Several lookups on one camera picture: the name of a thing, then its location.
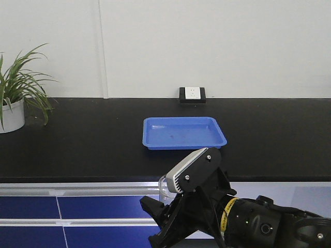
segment white flower pot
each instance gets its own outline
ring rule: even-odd
[[[9,133],[24,126],[24,100],[12,103],[11,110],[9,106],[3,106],[3,120],[4,128],[0,123],[0,133]]]

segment cabinet door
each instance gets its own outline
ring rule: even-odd
[[[157,226],[65,227],[69,248],[151,248]]]
[[[63,219],[150,218],[140,206],[142,196],[59,197]]]
[[[1,226],[0,247],[66,248],[66,242],[62,227]]]
[[[0,219],[59,219],[53,196],[0,196]]]

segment power socket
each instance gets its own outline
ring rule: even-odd
[[[206,103],[205,88],[203,87],[180,87],[180,103]]]
[[[185,99],[201,99],[200,87],[185,87]]]

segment yellow tape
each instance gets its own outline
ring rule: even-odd
[[[226,205],[226,207],[223,211],[223,214],[222,214],[222,218],[221,218],[221,232],[225,232],[225,230],[227,229],[229,213],[230,213],[231,208],[233,207],[235,201],[238,199],[239,198],[232,198]]]

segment plastic tray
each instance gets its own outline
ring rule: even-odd
[[[150,150],[220,148],[227,143],[211,117],[150,117],[144,120],[143,145]]]

